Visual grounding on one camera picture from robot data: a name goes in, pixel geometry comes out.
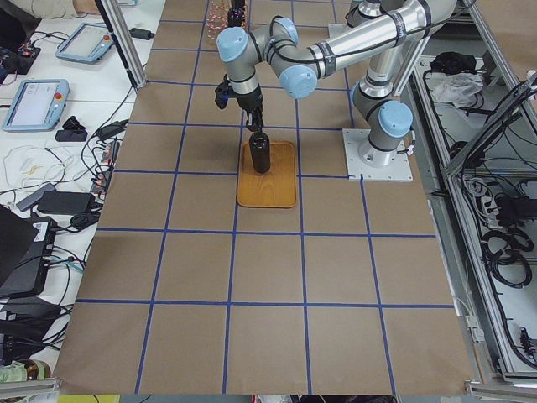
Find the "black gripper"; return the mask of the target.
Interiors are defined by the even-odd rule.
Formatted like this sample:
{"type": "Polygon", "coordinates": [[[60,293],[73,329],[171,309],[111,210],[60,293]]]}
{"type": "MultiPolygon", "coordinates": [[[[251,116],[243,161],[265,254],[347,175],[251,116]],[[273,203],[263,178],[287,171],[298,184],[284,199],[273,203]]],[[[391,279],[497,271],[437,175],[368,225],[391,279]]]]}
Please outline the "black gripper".
{"type": "Polygon", "coordinates": [[[260,88],[255,88],[246,94],[237,94],[239,107],[247,112],[245,126],[252,133],[263,131],[263,94],[260,88]]]}

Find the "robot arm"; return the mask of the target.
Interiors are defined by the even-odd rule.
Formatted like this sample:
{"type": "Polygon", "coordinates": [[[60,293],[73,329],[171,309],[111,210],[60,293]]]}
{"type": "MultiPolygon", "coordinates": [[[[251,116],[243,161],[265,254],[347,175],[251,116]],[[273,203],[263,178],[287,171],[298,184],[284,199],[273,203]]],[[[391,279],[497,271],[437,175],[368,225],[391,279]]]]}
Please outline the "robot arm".
{"type": "Polygon", "coordinates": [[[368,60],[366,75],[352,92],[355,108],[369,124],[368,138],[359,147],[364,163],[388,165],[399,143],[409,133],[413,115],[392,98],[394,70],[405,43],[421,41],[436,32],[452,15],[453,1],[361,1],[355,4],[347,30],[305,49],[293,21],[275,16],[252,32],[242,27],[226,28],[216,38],[227,73],[215,90],[220,109],[230,98],[247,114],[247,128],[254,169],[264,174],[270,168],[270,142],[263,132],[263,95],[256,65],[265,62],[280,85],[294,99],[308,97],[319,80],[368,60]]]}

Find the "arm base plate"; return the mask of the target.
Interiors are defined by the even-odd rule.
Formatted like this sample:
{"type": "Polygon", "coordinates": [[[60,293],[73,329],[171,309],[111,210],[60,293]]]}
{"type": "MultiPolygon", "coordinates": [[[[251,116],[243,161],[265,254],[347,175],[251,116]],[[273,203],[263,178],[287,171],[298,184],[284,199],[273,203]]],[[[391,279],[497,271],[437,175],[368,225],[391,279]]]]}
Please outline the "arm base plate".
{"type": "Polygon", "coordinates": [[[328,34],[329,42],[347,41],[348,32],[352,29],[347,24],[329,24],[328,34]]]}
{"type": "Polygon", "coordinates": [[[409,156],[401,140],[396,150],[379,151],[369,142],[369,129],[342,130],[350,181],[411,182],[409,156]]]}

